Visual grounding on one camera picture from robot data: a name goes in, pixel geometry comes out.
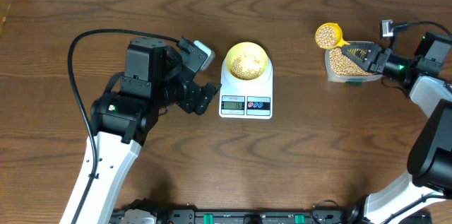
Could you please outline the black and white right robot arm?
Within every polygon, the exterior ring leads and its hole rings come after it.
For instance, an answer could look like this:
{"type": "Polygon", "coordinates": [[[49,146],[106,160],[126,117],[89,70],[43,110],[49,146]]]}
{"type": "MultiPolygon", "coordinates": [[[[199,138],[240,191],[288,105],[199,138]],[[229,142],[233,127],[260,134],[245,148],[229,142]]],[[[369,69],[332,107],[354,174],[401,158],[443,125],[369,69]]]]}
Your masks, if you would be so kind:
{"type": "Polygon", "coordinates": [[[451,51],[451,35],[427,32],[415,57],[373,42],[344,45],[342,53],[361,69],[396,82],[428,120],[410,150],[407,170],[365,197],[349,223],[400,223],[430,204],[451,199],[451,84],[438,77],[451,51]]]}

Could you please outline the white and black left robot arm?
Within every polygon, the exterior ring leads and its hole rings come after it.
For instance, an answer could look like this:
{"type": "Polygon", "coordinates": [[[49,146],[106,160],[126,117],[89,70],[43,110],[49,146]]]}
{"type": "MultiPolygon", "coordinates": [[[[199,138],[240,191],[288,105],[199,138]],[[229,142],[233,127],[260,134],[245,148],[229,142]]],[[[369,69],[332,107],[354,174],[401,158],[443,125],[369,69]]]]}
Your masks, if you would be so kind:
{"type": "Polygon", "coordinates": [[[108,223],[125,177],[148,132],[170,105],[202,115],[219,83],[194,82],[208,68],[214,51],[200,41],[136,37],[126,51],[122,72],[110,78],[90,109],[81,171],[61,218],[62,223],[108,223]]]}

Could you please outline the yellow measuring scoop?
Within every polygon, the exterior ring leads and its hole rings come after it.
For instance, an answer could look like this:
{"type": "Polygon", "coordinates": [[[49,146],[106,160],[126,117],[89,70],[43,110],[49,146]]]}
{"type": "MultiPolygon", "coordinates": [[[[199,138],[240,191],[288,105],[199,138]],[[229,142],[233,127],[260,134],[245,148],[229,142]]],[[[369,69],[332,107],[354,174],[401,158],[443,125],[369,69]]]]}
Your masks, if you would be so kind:
{"type": "Polygon", "coordinates": [[[348,45],[343,39],[343,32],[337,23],[324,23],[319,26],[315,33],[317,45],[322,49],[334,49],[348,45]]]}

